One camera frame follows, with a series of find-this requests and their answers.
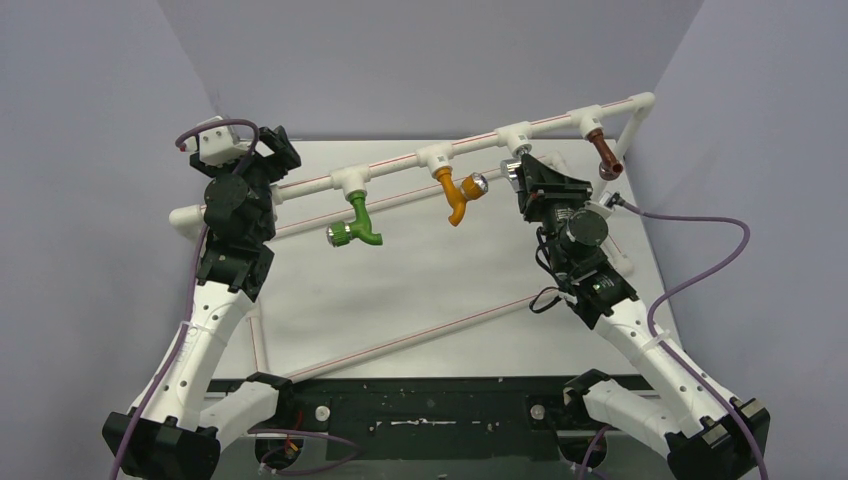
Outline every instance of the white backdrop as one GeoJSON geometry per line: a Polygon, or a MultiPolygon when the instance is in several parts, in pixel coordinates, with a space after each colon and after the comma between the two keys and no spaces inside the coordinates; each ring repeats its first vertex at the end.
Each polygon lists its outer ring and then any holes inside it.
{"type": "MultiPolygon", "coordinates": [[[[692,357],[771,412],[772,479],[848,478],[846,21],[846,2],[707,0],[629,159],[643,208],[751,225],[748,250],[672,308],[692,357]]],[[[667,285],[740,238],[646,228],[667,285]]]]}
{"type": "Polygon", "coordinates": [[[460,138],[650,91],[701,2],[159,0],[217,111],[333,140],[460,138]]]}
{"type": "Polygon", "coordinates": [[[0,6],[0,478],[103,479],[100,428],[179,322],[212,111],[153,1],[0,6]]]}

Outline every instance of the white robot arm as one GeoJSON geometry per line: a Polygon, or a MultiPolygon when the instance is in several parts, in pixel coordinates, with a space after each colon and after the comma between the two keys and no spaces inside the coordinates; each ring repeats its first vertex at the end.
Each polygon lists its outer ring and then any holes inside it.
{"type": "Polygon", "coordinates": [[[516,180],[524,220],[542,224],[537,263],[583,323],[618,349],[662,400],[654,404],[592,370],[566,386],[566,409],[650,446],[667,458],[676,478],[736,479],[762,463],[766,409],[756,399],[740,402],[662,328],[651,325],[636,290],[601,250],[609,233],[606,217],[615,204],[623,204],[620,197],[591,202],[589,182],[563,175],[526,152],[506,168],[516,180]]]}

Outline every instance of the red stripe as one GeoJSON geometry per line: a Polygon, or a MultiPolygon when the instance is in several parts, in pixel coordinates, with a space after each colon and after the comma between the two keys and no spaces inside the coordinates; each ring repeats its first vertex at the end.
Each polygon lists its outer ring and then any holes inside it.
{"type": "Polygon", "coordinates": [[[344,362],[344,361],[350,360],[350,359],[352,359],[352,358],[361,357],[362,355],[365,355],[365,354],[368,354],[368,353],[371,353],[371,352],[374,352],[374,351],[377,351],[377,350],[381,350],[381,349],[386,348],[386,347],[391,347],[392,345],[396,345],[396,344],[398,344],[398,343],[400,343],[400,342],[403,342],[403,341],[406,341],[406,340],[411,340],[411,339],[413,339],[413,338],[417,338],[417,337],[420,337],[420,336],[422,336],[422,335],[426,335],[426,334],[428,334],[428,333],[436,332],[436,331],[441,330],[441,329],[443,329],[443,328],[447,328],[447,327],[450,327],[450,326],[452,326],[452,325],[456,325],[456,324],[458,324],[458,323],[466,322],[466,321],[468,321],[468,320],[471,320],[471,319],[477,318],[477,317],[479,317],[479,316],[481,316],[481,315],[485,315],[485,314],[487,314],[487,313],[495,312],[495,311],[497,311],[497,310],[500,310],[500,309],[503,309],[503,308],[506,308],[506,307],[509,307],[509,306],[515,305],[516,303],[526,302],[526,301],[528,301],[528,300],[532,299],[533,297],[535,297],[535,295],[530,295],[529,297],[522,298],[521,300],[516,300],[516,301],[514,301],[514,302],[510,302],[510,303],[507,303],[507,304],[501,305],[500,307],[495,307],[495,308],[493,308],[493,309],[491,309],[491,310],[486,310],[485,312],[475,313],[474,315],[471,315],[470,317],[461,318],[461,319],[459,319],[459,320],[455,320],[455,321],[453,321],[453,322],[451,322],[451,323],[448,323],[448,324],[445,324],[445,325],[441,325],[441,326],[439,326],[439,327],[434,327],[434,328],[431,328],[430,330],[425,330],[425,331],[423,331],[423,332],[416,333],[415,335],[411,335],[411,336],[409,336],[409,337],[405,337],[405,338],[401,338],[401,339],[399,339],[399,340],[395,340],[395,341],[393,341],[393,342],[389,342],[389,343],[387,343],[387,344],[385,344],[385,345],[380,345],[380,346],[378,346],[378,347],[374,347],[374,348],[371,348],[371,349],[365,350],[364,352],[354,353],[353,355],[348,355],[347,357],[340,358],[340,359],[338,359],[338,360],[334,360],[334,361],[332,361],[332,362],[325,363],[325,364],[323,364],[323,365],[318,365],[318,366],[315,366],[315,367],[309,368],[309,369],[307,369],[307,370],[303,370],[303,371],[301,371],[301,372],[294,373],[294,374],[292,374],[292,375],[290,375],[290,376],[291,376],[291,377],[299,377],[299,376],[305,375],[305,374],[307,374],[307,373],[309,373],[309,372],[314,372],[315,370],[318,370],[318,369],[321,369],[321,368],[329,367],[329,366],[331,366],[331,365],[335,365],[335,364],[337,364],[337,363],[344,362]]]}

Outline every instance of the table surface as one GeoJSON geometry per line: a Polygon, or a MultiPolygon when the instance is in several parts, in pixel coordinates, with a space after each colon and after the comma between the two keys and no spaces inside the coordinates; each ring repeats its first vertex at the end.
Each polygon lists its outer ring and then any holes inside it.
{"type": "MultiPolygon", "coordinates": [[[[432,143],[295,142],[303,166],[283,183],[393,158],[432,143]]],[[[563,155],[571,176],[596,180],[598,157],[588,142],[533,142],[534,154],[551,151],[563,155]]],[[[452,160],[454,178],[496,169],[506,157],[503,149],[457,157],[452,160]]],[[[368,201],[434,184],[426,168],[375,178],[368,184],[368,201]]],[[[626,173],[607,189],[620,191],[633,202],[626,173]]],[[[346,208],[341,191],[290,200],[277,207],[277,226],[346,208]]],[[[448,223],[449,214],[442,195],[374,213],[374,231],[383,234],[385,243],[380,247],[354,240],[334,249],[323,228],[269,243],[276,256],[260,304],[270,373],[285,376],[513,302],[552,283],[533,260],[536,225],[522,220],[505,179],[493,180],[489,193],[469,204],[458,227],[448,223]]],[[[641,219],[618,209],[609,224],[615,242],[635,265],[627,280],[650,303],[663,290],[641,219]]],[[[656,318],[679,341],[667,306],[656,318]]],[[[247,319],[240,322],[214,378],[240,378],[256,370],[250,328],[247,319]]],[[[636,373],[618,351],[562,305],[541,315],[522,309],[329,377],[573,375],[591,368],[609,374],[636,373]]]]}

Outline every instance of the purple cable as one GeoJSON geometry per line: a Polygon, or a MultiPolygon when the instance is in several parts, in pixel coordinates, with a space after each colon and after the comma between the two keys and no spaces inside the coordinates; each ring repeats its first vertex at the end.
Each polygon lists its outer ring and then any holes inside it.
{"type": "MultiPolygon", "coordinates": [[[[595,451],[595,447],[598,445],[598,442],[600,442],[601,439],[604,438],[604,434],[607,433],[607,430],[609,429],[609,425],[604,425],[603,427],[601,427],[600,430],[598,430],[598,433],[595,434],[594,438],[592,438],[592,441],[589,442],[589,448],[586,450],[586,455],[583,456],[583,463],[580,464],[580,473],[577,474],[577,480],[583,480],[583,477],[586,476],[586,471],[589,469],[589,457],[592,456],[592,452],[595,451]]],[[[595,476],[606,480],[606,477],[602,475],[601,472],[596,472],[593,469],[592,473],[594,473],[595,476]]]]}
{"type": "MultiPolygon", "coordinates": [[[[185,144],[186,139],[191,136],[197,137],[201,132],[209,130],[211,128],[218,127],[226,127],[231,125],[243,125],[246,127],[250,127],[253,129],[253,140],[250,142],[250,146],[247,149],[247,152],[241,159],[239,160],[238,165],[233,170],[234,173],[238,173],[244,169],[247,163],[247,159],[250,158],[253,151],[256,149],[256,144],[259,142],[259,127],[256,126],[255,123],[249,120],[242,119],[226,119],[226,120],[218,120],[215,122],[204,123],[203,125],[199,125],[197,127],[192,128],[191,130],[180,135],[174,144],[177,148],[182,148],[185,144]]],[[[200,139],[197,139],[197,145],[200,145],[200,139]]],[[[206,239],[206,232],[208,230],[208,226],[206,224],[200,229],[200,236],[197,238],[197,245],[194,247],[194,255],[191,261],[191,272],[190,272],[190,280],[188,285],[188,292],[186,294],[186,305],[185,305],[185,313],[183,314],[183,320],[186,322],[191,322],[191,314],[194,309],[194,287],[196,282],[194,280],[197,275],[197,265],[200,262],[200,251],[203,249],[203,241],[206,239]]],[[[132,434],[135,431],[136,426],[138,426],[139,420],[141,420],[141,414],[144,412],[144,409],[147,408],[147,404],[150,403],[150,399],[153,398],[153,393],[159,388],[159,384],[162,383],[162,380],[165,378],[165,374],[170,370],[171,365],[174,364],[174,361],[177,359],[177,354],[179,354],[180,349],[183,346],[183,342],[185,342],[185,337],[188,334],[188,324],[181,323],[179,330],[177,330],[177,338],[174,340],[174,348],[168,353],[168,357],[165,359],[165,362],[162,364],[162,368],[153,375],[153,380],[150,384],[150,388],[144,393],[144,397],[142,397],[141,402],[139,402],[138,407],[136,407],[135,412],[133,412],[132,417],[130,418],[130,423],[127,425],[127,430],[124,432],[123,438],[121,438],[121,444],[118,445],[118,450],[115,452],[115,461],[112,462],[112,468],[109,470],[109,480],[116,480],[118,478],[118,472],[121,470],[121,464],[124,463],[124,457],[127,454],[127,448],[130,444],[130,439],[132,438],[132,434]]]]}
{"type": "MultiPolygon", "coordinates": [[[[272,429],[258,428],[258,429],[250,430],[247,433],[251,433],[251,434],[279,433],[279,434],[284,434],[284,435],[298,435],[298,436],[301,436],[301,437],[320,438],[322,440],[329,440],[331,442],[337,442],[337,443],[341,443],[342,445],[347,445],[347,446],[349,446],[349,447],[351,447],[355,450],[353,453],[342,458],[341,460],[336,460],[333,463],[323,465],[323,466],[320,466],[320,467],[309,468],[309,469],[306,469],[306,470],[293,470],[293,471],[279,470],[277,472],[274,472],[275,475],[279,475],[281,477],[300,477],[300,476],[305,476],[305,475],[314,475],[316,473],[326,472],[327,470],[331,470],[331,469],[336,468],[340,465],[344,465],[345,463],[347,463],[347,462],[353,460],[354,458],[362,455],[362,451],[363,451],[362,447],[351,442],[350,440],[348,440],[346,438],[336,437],[334,435],[325,435],[323,433],[302,432],[302,431],[299,431],[299,430],[284,430],[284,429],[277,429],[277,428],[272,428],[272,429]]],[[[268,460],[268,457],[270,457],[271,455],[281,451],[284,448],[285,448],[285,446],[271,450],[270,452],[263,455],[262,458],[259,459],[259,461],[264,465],[265,461],[268,460]]]]}
{"type": "MultiPolygon", "coordinates": [[[[730,224],[736,225],[736,226],[738,226],[739,228],[742,229],[742,241],[739,242],[739,245],[736,247],[735,250],[733,250],[733,252],[730,255],[727,256],[727,258],[725,258],[721,262],[717,263],[715,266],[706,270],[705,272],[703,272],[699,275],[696,275],[696,276],[690,278],[689,280],[686,280],[685,282],[681,283],[680,285],[677,285],[674,288],[668,290],[664,294],[660,295],[659,298],[654,300],[654,303],[652,303],[651,307],[648,309],[648,329],[650,330],[651,335],[656,337],[657,336],[657,326],[656,326],[656,322],[654,322],[654,314],[656,313],[657,308],[659,308],[659,306],[662,305],[663,302],[668,300],[669,297],[671,297],[672,295],[675,295],[675,294],[685,290],[686,288],[691,287],[692,285],[694,285],[694,284],[700,282],[701,280],[709,277],[710,275],[718,272],[722,268],[729,265],[730,262],[735,260],[736,257],[738,257],[739,254],[741,254],[742,251],[745,250],[745,247],[748,245],[748,241],[751,239],[751,229],[748,227],[748,225],[745,222],[743,222],[741,220],[737,220],[735,218],[661,215],[661,214],[657,214],[657,213],[643,212],[641,209],[639,209],[635,205],[631,205],[630,203],[627,203],[626,201],[624,201],[624,203],[622,205],[627,210],[629,210],[629,211],[631,211],[631,212],[633,212],[637,215],[641,215],[643,217],[646,217],[646,218],[653,218],[653,219],[657,219],[657,220],[673,220],[673,221],[679,221],[679,222],[730,223],[730,224]]],[[[765,463],[765,460],[763,459],[763,452],[760,450],[760,446],[757,444],[757,440],[754,438],[754,434],[751,433],[751,430],[748,428],[747,425],[745,425],[745,421],[742,419],[742,417],[739,416],[738,413],[736,413],[736,410],[733,408],[732,405],[730,405],[730,402],[725,400],[721,396],[721,394],[718,393],[718,391],[716,391],[716,389],[713,388],[713,386],[710,385],[710,383],[706,381],[706,379],[702,378],[701,375],[697,371],[695,371],[695,369],[692,368],[692,366],[689,365],[689,363],[686,362],[686,360],[684,360],[683,357],[681,357],[677,352],[675,352],[674,349],[672,349],[666,342],[660,341],[659,345],[662,347],[663,350],[665,350],[665,352],[671,358],[673,358],[681,367],[683,367],[683,369],[686,370],[686,372],[689,373],[689,375],[691,375],[695,380],[697,380],[698,383],[700,383],[701,386],[704,387],[704,389],[706,389],[710,393],[710,395],[712,395],[713,398],[715,398],[715,400],[719,404],[721,404],[721,406],[725,410],[727,410],[727,413],[730,415],[730,417],[733,419],[733,421],[736,422],[736,425],[739,426],[739,429],[742,431],[742,435],[745,437],[745,440],[748,441],[748,445],[751,447],[751,454],[754,456],[754,460],[757,462],[757,468],[760,470],[760,479],[761,480],[768,480],[768,478],[769,478],[768,477],[768,471],[766,470],[766,463],[765,463]]]]}

